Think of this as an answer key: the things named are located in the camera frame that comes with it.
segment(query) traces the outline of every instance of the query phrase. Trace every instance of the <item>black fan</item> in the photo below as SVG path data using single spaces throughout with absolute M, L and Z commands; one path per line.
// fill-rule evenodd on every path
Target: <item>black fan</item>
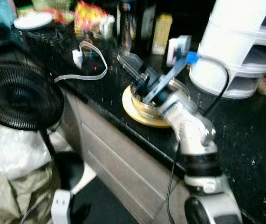
M 60 171 L 62 188 L 70 189 L 83 174 L 83 161 L 74 153 L 56 154 L 47 133 L 61 119 L 63 106 L 62 92 L 48 73 L 21 62 L 0 61 L 0 124 L 40 131 Z

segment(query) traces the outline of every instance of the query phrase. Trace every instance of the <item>black countertop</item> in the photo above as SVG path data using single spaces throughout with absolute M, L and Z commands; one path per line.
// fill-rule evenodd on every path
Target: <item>black countertop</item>
M 22 33 L 13 31 L 0 37 L 0 45 L 14 42 L 21 46 L 53 73 L 79 74 L 70 63 L 71 49 L 59 56 L 44 48 L 28 48 Z M 125 72 L 117 65 L 113 45 L 107 44 L 104 57 L 108 72 L 96 81 L 66 80 L 60 84 L 97 111 L 136 144 L 146 150 L 160 163 L 170 167 L 174 158 L 175 135 L 171 129 L 158 129 L 137 123 L 127 115 L 122 106 L 122 93 L 130 84 Z M 166 73 L 164 57 L 141 56 L 152 68 Z M 189 89 L 192 100 L 206 109 L 215 99 L 198 90 L 190 81 L 188 70 L 177 77 Z M 248 99 L 221 99 L 207 118 L 217 131 L 222 169 L 229 178 L 236 200 L 245 214 L 255 221 L 266 223 L 266 96 L 256 93 Z M 177 174 L 183 177 L 183 157 L 179 158 Z

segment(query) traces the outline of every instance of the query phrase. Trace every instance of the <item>white plastic bag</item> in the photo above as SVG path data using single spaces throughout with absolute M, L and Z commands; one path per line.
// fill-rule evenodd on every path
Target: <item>white plastic bag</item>
M 0 172 L 9 180 L 23 177 L 50 161 L 39 133 L 0 126 Z

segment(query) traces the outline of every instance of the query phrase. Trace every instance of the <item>black floor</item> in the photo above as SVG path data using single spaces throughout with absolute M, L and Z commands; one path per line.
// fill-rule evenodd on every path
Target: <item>black floor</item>
M 71 224 L 137 224 L 106 185 L 96 177 L 75 195 Z

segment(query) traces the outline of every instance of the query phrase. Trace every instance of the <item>yellow plate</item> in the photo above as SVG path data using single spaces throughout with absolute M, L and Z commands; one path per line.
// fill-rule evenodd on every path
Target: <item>yellow plate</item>
M 128 115 L 138 121 L 141 124 L 151 126 L 151 127 L 160 127 L 160 128 L 168 128 L 170 125 L 164 119 L 150 119 L 142 116 L 132 103 L 132 93 L 130 86 L 128 86 L 123 92 L 123 108 L 128 113 Z

